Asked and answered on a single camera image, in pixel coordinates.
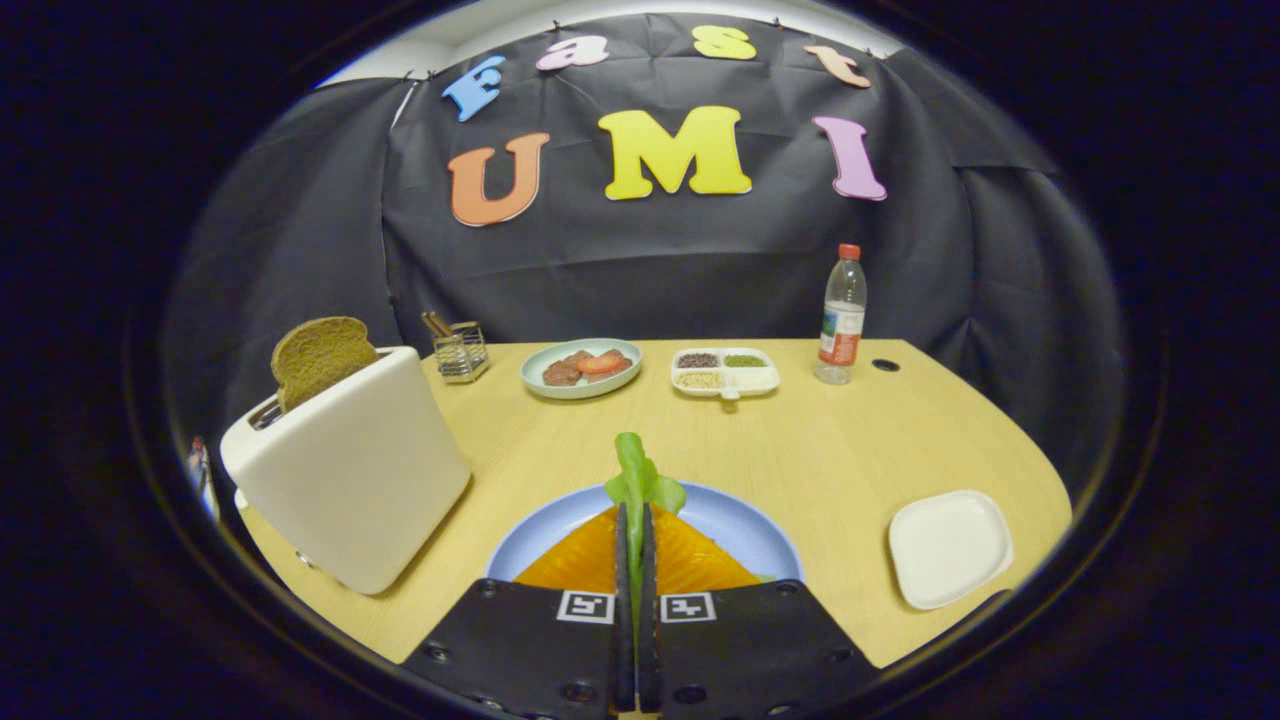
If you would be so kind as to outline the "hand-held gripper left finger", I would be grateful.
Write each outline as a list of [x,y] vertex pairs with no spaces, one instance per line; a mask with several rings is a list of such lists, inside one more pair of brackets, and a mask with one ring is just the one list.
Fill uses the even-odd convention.
[[[475,580],[402,667],[477,712],[520,719],[616,719],[637,707],[628,520],[605,503],[547,503],[498,544]],[[545,551],[579,538],[599,591],[518,582]]]

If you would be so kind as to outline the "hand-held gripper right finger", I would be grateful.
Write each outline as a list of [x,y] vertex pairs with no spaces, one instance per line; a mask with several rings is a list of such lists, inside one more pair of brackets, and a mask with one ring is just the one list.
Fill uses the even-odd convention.
[[660,594],[644,512],[640,710],[663,719],[805,719],[881,675],[799,579]]

